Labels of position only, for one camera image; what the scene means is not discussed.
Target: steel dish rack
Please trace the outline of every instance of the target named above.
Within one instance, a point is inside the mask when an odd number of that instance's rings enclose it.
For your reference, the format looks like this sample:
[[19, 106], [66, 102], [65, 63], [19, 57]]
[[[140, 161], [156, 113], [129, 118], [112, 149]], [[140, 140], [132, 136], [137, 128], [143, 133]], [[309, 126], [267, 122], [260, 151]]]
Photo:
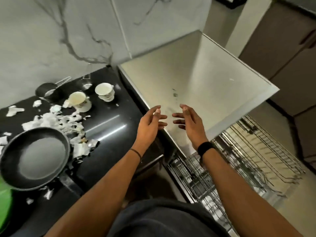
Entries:
[[[276, 207], [302, 179], [300, 162], [250, 116], [212, 140], [222, 157], [250, 186]], [[227, 231], [232, 229], [217, 190], [199, 155], [179, 156], [167, 165], [187, 198], [200, 202]]]

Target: forearm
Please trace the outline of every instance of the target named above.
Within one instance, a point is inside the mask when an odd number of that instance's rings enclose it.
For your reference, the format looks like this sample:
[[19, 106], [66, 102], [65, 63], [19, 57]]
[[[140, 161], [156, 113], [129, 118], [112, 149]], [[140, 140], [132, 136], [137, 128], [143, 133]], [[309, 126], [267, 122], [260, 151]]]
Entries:
[[55, 223], [45, 237], [86, 237], [92, 233], [93, 236], [104, 236], [121, 210], [124, 196], [139, 162], [139, 156], [128, 151]]
[[203, 163], [212, 177], [229, 219], [240, 236], [302, 236], [253, 191], [215, 149], [210, 149], [203, 155]]

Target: black fitness band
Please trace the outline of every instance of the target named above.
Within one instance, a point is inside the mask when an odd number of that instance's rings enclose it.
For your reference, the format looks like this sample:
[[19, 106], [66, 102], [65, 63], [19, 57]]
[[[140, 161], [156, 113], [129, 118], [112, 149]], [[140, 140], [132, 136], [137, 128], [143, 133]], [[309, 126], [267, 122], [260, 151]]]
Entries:
[[215, 149], [215, 146], [211, 142], [208, 142], [208, 141], [204, 142], [200, 144], [200, 146], [197, 148], [197, 153], [199, 154], [201, 158], [203, 158], [203, 155], [205, 154], [205, 152], [207, 152], [211, 148]]
[[130, 150], [134, 151], [139, 156], [140, 161], [142, 161], [142, 156], [140, 155], [140, 153], [138, 153], [138, 151], [136, 151], [136, 150], [134, 150], [132, 148], [130, 148]]

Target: nonstick pan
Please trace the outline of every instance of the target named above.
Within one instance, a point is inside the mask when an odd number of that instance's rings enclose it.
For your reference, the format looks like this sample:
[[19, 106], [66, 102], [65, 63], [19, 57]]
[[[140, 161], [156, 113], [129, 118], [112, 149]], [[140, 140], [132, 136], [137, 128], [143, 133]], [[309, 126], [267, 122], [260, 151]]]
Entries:
[[65, 173], [70, 144], [66, 135], [54, 128], [39, 127], [14, 137], [2, 151], [0, 174], [12, 189], [30, 191], [58, 177], [77, 196], [82, 189]]

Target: pan handle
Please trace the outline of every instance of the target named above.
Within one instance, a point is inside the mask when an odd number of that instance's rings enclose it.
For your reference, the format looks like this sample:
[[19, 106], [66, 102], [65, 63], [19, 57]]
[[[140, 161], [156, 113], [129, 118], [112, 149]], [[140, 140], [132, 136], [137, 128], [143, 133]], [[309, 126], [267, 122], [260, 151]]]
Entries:
[[60, 173], [58, 179], [68, 190], [73, 192], [79, 198], [84, 194], [84, 191], [65, 173], [65, 171]]

